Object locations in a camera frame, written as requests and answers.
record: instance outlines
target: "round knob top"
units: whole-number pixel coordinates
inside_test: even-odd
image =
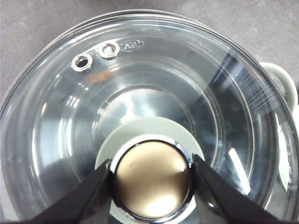
[[[147,141],[135,145],[119,161],[115,193],[133,215],[160,219],[174,214],[191,185],[184,156],[172,145]]]

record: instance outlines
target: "clear glass container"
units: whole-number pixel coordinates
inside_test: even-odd
[[[106,41],[119,46],[112,59],[102,57],[117,50],[104,49]],[[72,66],[78,54],[92,58],[84,71]],[[181,124],[234,188],[280,219],[297,218],[298,137],[267,73],[238,45],[198,22],[135,10],[106,14],[62,34],[6,96],[1,221],[33,218],[51,206],[94,170],[113,130],[147,116]],[[183,223],[196,220],[193,212]]]

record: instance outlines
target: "gray surface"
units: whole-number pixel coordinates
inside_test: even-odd
[[[55,37],[103,13],[151,8],[196,19],[277,63],[299,88],[299,0],[2,0],[1,99],[22,69]]]

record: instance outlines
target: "white handle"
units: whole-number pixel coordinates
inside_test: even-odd
[[[294,115],[298,110],[298,94],[291,76],[283,68],[276,64],[268,62],[260,62],[260,64],[266,72],[272,72],[282,82],[286,91],[287,104]]]

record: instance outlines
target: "chrome ring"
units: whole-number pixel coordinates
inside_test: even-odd
[[[102,58],[110,60],[120,53],[120,46],[115,41],[104,41],[100,44],[99,54]]]
[[[93,58],[86,53],[76,55],[71,61],[71,67],[77,72],[89,71],[92,64]]]

